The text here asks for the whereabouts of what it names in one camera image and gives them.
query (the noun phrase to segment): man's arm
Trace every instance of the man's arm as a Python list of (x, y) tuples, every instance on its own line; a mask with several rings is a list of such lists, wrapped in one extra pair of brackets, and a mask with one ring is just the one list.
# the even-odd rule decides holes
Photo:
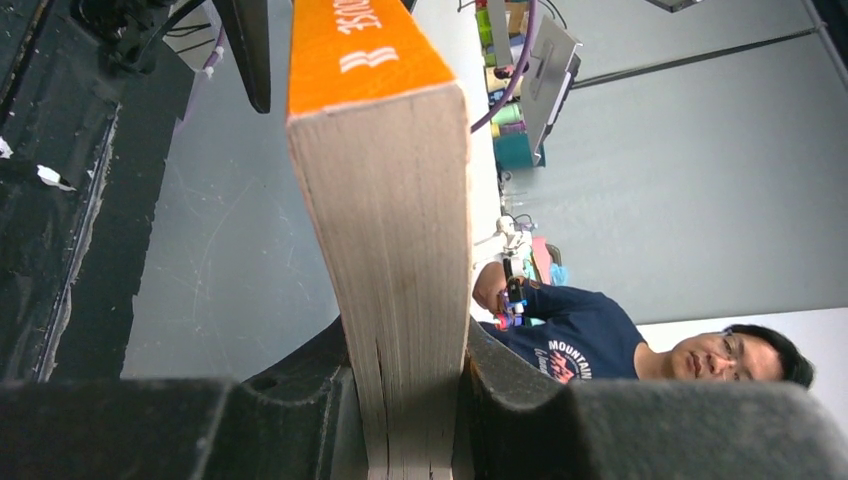
[[(548, 320), (564, 310), (574, 310), (588, 305), (598, 296), (597, 293), (579, 288), (555, 287), (533, 280), (523, 278), (521, 280), (524, 297), (527, 299), (524, 315), (541, 320)], [(474, 286), (473, 297), (481, 307), (492, 313), (498, 313), (503, 311), (502, 293), (505, 288), (506, 276), (503, 265), (493, 262), (486, 265), (480, 273), (477, 284)]]

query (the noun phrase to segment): white wall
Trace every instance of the white wall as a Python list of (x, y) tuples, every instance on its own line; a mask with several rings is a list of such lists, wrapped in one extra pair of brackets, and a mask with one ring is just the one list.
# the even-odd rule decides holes
[(848, 308), (639, 325), (638, 328), (651, 348), (667, 351), (684, 338), (720, 331), (736, 323), (773, 328), (795, 342), (816, 366), (812, 394), (848, 434), (848, 401), (844, 395), (848, 386), (844, 358), (848, 354)]
[[(578, 80), (813, 25), (801, 0), (554, 1)], [(511, 212), (635, 322), (848, 306), (848, 93), (820, 37), (575, 90), (545, 148)]]

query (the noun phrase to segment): orange book cover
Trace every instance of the orange book cover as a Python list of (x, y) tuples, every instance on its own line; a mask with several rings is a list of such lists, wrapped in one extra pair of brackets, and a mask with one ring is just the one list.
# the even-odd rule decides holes
[(456, 79), (398, 0), (295, 0), (289, 118)]

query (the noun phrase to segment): cable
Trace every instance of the cable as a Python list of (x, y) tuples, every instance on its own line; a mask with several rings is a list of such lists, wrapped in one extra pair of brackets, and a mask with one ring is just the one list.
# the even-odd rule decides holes
[(212, 53), (209, 54), (209, 58), (206, 59), (206, 62), (203, 63), (203, 71), (207, 76), (212, 76), (212, 69), (218, 62), (221, 61), (224, 55), (224, 42), (227, 40), (227, 33), (224, 31), (224, 27), (221, 27), (221, 30), (218, 32), (218, 40), (215, 41), (215, 49), (212, 50)]
[(529, 12), (527, 13), (527, 35), (524, 38), (524, 48), (521, 49), (521, 55), (518, 57), (518, 62), (515, 64), (515, 74), (513, 74), (512, 79), (509, 81), (509, 85), (506, 86), (503, 95), (498, 99), (497, 102), (486, 112), (485, 115), (480, 120), (477, 120), (473, 125), (471, 125), (471, 133), (480, 130), (493, 118), (495, 115), (503, 108), (504, 105), (512, 98), (512, 93), (515, 92), (515, 88), (518, 86), (518, 80), (523, 75), (525, 68), (527, 67), (527, 62), (530, 60), (530, 51), (533, 49), (533, 41), (536, 39), (536, 6), (539, 0), (528, 0), (529, 3)]
[(174, 27), (174, 28), (171, 29), (171, 31), (172, 32), (180, 32), (180, 31), (183, 31), (183, 30), (194, 30), (194, 29), (202, 30), (204, 28), (209, 28), (211, 26), (212, 26), (211, 23), (201, 23), (201, 24), (198, 24), (198, 25), (188, 25), (188, 26), (185, 26), (185, 27)]
[(168, 17), (168, 20), (166, 20), (165, 23), (163, 23), (162, 26), (159, 27), (153, 37), (156, 38), (159, 35), (164, 36), (171, 30), (173, 30), (178, 23), (180, 23), (185, 17), (188, 16), (189, 13), (194, 11), (195, 8), (202, 5), (205, 1), (206, 0), (188, 0), (186, 3), (183, 4), (183, 6), (178, 8), (177, 11), (175, 11), (170, 17)]
[(524, 217), (527, 217), (527, 220), (528, 220), (530, 223), (534, 223), (534, 222), (533, 222), (533, 217), (531, 217), (529, 214), (526, 214), (526, 213), (522, 213), (521, 215), (519, 215), (519, 216), (517, 216), (517, 217), (513, 217), (513, 220), (515, 220), (515, 221), (517, 222), (519, 218), (524, 218)]
[(542, 5), (548, 8), (548, 11), (551, 12), (551, 15), (555, 18), (559, 19), (560, 23), (562, 23), (562, 28), (568, 30), (568, 24), (565, 23), (565, 17), (562, 16), (562, 13), (559, 11), (556, 5), (551, 0), (541, 0)]
[(192, 51), (192, 50), (194, 50), (194, 49), (197, 49), (197, 48), (200, 48), (200, 47), (202, 47), (202, 46), (204, 46), (204, 45), (209, 45), (210, 43), (212, 43), (212, 42), (214, 42), (214, 41), (215, 41), (215, 39), (214, 39), (214, 38), (210, 38), (209, 40), (206, 40), (205, 42), (201, 42), (201, 43), (198, 43), (197, 45), (192, 45), (192, 46), (190, 46), (190, 47), (186, 47), (186, 48), (183, 48), (183, 49), (181, 49), (181, 50), (177, 50), (177, 51), (176, 51), (176, 52), (174, 52), (174, 53), (176, 53), (177, 55), (179, 55), (179, 54), (181, 54), (181, 53), (190, 52), (190, 51)]
[(768, 40), (761, 40), (759, 42), (748, 43), (745, 45), (738, 45), (735, 47), (722, 48), (719, 50), (713, 50), (707, 53), (701, 53), (697, 55), (692, 55), (688, 57), (678, 58), (676, 60), (663, 61), (650, 65), (646, 65), (643, 67), (629, 68), (626, 70), (620, 70), (618, 72), (607, 73), (604, 75), (598, 75), (595, 77), (590, 77), (585, 80), (578, 80), (574, 82), (572, 86), (573, 90), (579, 90), (581, 88), (593, 87), (596, 85), (603, 85), (605, 83), (614, 82), (616, 80), (624, 80), (627, 78), (633, 78), (640, 75), (645, 75), (648, 73), (661, 72), (663, 70), (668, 70), (670, 68), (682, 67), (684, 65), (689, 65), (692, 63), (703, 62), (706, 60), (712, 60), (715, 58), (724, 57), (727, 55), (733, 55), (736, 53), (746, 52), (748, 50), (753, 50), (755, 48), (761, 48), (768, 45), (773, 45), (780, 42), (785, 42), (787, 40), (794, 40), (796, 38), (804, 37), (807, 35), (812, 35), (814, 33), (818, 33), (820, 29), (824, 28), (824, 25), (817, 25), (812, 28), (808, 28), (806, 30), (801, 30), (795, 33), (790, 33), (788, 35), (783, 35), (780, 37), (771, 38)]
[(512, 214), (507, 213), (506, 215), (503, 215), (503, 216), (509, 217), (512, 220), (512, 228), (515, 228), (515, 226), (518, 225), (518, 220), (516, 220), (515, 217), (512, 216)]
[(197, 32), (202, 32), (203, 30), (206, 30), (207, 28), (209, 28), (209, 27), (211, 27), (211, 26), (212, 26), (212, 24), (210, 24), (210, 23), (207, 23), (206, 25), (207, 25), (207, 26), (204, 26), (204, 25), (195, 25), (194, 27), (184, 27), (184, 28), (179, 28), (179, 29), (177, 29), (177, 28), (173, 28), (173, 29), (171, 29), (171, 31), (170, 31), (170, 32), (166, 33), (166, 34), (165, 34), (165, 36), (166, 36), (166, 37), (171, 37), (171, 38), (184, 38), (184, 37), (188, 37), (189, 35), (194, 35), (194, 34), (195, 34), (195, 33), (197, 33)]

